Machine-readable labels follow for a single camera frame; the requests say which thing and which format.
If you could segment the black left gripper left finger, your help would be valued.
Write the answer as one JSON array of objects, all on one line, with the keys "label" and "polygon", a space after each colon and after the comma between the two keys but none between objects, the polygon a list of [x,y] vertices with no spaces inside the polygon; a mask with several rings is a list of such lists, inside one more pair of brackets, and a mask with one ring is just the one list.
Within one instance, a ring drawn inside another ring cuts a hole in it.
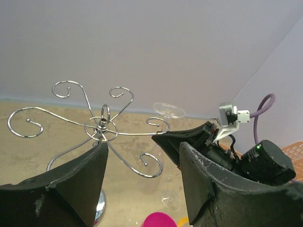
[{"label": "black left gripper left finger", "polygon": [[92,227],[105,175],[108,146],[26,179],[0,187],[2,227]]}]

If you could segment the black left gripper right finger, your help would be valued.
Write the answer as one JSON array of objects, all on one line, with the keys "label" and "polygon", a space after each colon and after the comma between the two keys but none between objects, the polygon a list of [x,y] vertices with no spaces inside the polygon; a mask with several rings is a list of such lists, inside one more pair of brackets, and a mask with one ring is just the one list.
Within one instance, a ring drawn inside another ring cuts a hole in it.
[{"label": "black left gripper right finger", "polygon": [[189,223],[194,227],[301,227],[303,184],[248,180],[180,144]]}]

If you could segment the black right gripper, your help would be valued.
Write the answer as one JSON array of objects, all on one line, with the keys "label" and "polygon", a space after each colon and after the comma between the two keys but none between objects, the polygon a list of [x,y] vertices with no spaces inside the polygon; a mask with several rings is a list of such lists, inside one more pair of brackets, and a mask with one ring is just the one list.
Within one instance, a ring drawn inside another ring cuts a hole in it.
[{"label": "black right gripper", "polygon": [[207,121],[206,123],[189,130],[169,131],[161,135],[153,135],[151,139],[162,148],[171,161],[180,168],[179,148],[186,142],[208,159],[220,163],[222,150],[213,144],[217,127]]}]

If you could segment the pink plastic wine glass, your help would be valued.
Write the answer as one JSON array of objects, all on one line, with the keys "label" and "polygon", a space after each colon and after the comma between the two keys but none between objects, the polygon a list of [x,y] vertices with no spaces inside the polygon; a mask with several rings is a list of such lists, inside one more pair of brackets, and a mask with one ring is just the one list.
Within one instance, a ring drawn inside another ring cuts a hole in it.
[{"label": "pink plastic wine glass", "polygon": [[141,227],[177,227],[177,224],[168,214],[154,212],[145,218]]}]

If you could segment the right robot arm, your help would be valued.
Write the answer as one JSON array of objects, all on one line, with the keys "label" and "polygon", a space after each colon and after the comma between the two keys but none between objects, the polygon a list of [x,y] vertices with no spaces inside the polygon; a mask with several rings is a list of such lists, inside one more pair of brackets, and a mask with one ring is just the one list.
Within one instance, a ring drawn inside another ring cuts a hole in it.
[{"label": "right robot arm", "polygon": [[262,140],[246,153],[238,156],[231,144],[223,149],[214,138],[218,133],[215,124],[206,123],[184,131],[169,131],[153,135],[159,145],[176,166],[180,166],[179,148],[182,142],[191,145],[199,154],[229,171],[262,184],[283,185],[296,176],[293,163],[273,142]]}]

